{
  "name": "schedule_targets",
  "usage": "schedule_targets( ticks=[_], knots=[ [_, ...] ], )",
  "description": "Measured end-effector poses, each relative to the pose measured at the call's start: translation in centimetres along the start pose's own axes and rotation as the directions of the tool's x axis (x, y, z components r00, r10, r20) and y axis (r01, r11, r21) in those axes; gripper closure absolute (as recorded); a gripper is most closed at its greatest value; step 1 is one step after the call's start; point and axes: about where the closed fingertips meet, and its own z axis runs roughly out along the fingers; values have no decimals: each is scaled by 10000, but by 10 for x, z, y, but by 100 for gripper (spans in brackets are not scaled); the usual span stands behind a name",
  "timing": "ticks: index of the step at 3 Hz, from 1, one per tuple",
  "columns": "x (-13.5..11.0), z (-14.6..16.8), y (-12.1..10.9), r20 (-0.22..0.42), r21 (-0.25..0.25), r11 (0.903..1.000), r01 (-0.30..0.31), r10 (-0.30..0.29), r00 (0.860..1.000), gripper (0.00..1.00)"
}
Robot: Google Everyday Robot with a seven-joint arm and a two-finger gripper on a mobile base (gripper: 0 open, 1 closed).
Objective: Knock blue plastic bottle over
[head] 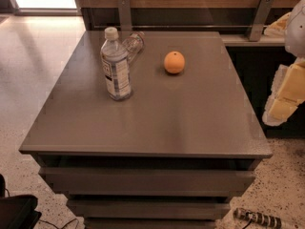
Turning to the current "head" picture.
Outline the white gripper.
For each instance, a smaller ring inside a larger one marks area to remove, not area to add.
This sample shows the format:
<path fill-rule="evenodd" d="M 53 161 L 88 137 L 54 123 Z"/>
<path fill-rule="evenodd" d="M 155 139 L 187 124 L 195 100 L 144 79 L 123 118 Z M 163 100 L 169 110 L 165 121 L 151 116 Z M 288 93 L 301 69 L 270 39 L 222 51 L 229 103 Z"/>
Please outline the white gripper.
<path fill-rule="evenodd" d="M 305 0 L 300 0 L 291 13 L 285 13 L 269 25 L 264 34 L 285 35 L 285 50 L 295 57 L 305 57 Z M 305 101 L 305 59 L 298 58 L 290 66 L 280 65 L 271 91 L 262 120 L 268 126 L 279 126 Z"/>

